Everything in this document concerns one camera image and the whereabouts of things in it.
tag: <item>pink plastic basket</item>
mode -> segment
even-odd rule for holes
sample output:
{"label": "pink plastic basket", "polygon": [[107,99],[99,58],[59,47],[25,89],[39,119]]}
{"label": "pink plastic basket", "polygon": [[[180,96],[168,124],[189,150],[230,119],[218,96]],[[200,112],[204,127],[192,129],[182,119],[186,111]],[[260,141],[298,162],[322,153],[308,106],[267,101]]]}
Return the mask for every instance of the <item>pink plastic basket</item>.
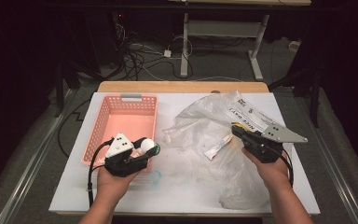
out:
{"label": "pink plastic basket", "polygon": [[[154,94],[106,94],[92,128],[82,163],[91,164],[95,150],[103,142],[124,133],[131,141],[154,139],[158,97]],[[108,147],[98,153],[94,166],[102,165]]]}

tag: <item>plastic bag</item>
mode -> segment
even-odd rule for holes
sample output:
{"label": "plastic bag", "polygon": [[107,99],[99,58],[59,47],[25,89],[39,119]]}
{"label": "plastic bag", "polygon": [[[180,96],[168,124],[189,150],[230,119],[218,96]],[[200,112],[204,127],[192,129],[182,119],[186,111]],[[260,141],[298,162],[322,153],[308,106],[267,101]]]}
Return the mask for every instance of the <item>plastic bag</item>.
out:
{"label": "plastic bag", "polygon": [[163,130],[163,142],[196,152],[198,158],[192,160],[193,175],[209,178],[206,183],[220,188],[222,207],[257,208],[269,200],[269,193],[255,166],[242,154],[241,140],[234,137],[212,161],[203,154],[231,133],[231,122],[263,132],[276,121],[243,100],[237,91],[211,94],[177,115],[173,126]]}

